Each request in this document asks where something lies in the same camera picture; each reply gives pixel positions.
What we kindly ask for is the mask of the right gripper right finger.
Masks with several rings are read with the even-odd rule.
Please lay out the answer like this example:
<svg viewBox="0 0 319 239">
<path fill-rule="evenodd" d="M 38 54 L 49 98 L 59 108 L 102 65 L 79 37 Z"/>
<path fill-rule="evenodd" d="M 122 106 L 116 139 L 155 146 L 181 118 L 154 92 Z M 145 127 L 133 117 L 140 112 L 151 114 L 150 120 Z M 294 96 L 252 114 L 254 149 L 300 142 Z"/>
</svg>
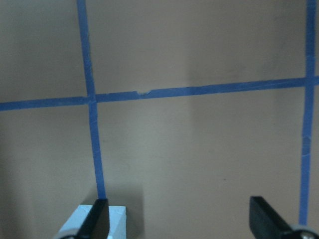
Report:
<svg viewBox="0 0 319 239">
<path fill-rule="evenodd" d="M 261 196 L 249 201 L 249 228 L 256 239 L 293 239 L 294 231 Z"/>
</svg>

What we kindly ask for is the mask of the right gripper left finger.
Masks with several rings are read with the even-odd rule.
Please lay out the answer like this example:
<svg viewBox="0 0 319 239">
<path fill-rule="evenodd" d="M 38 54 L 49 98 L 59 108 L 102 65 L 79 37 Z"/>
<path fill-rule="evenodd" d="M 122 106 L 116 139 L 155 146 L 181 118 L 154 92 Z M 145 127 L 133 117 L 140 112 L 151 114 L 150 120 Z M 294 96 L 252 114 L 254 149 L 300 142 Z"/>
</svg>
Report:
<svg viewBox="0 0 319 239">
<path fill-rule="evenodd" d="M 109 203 L 107 199 L 97 199 L 79 231 L 76 239 L 106 239 L 110 231 Z"/>
</svg>

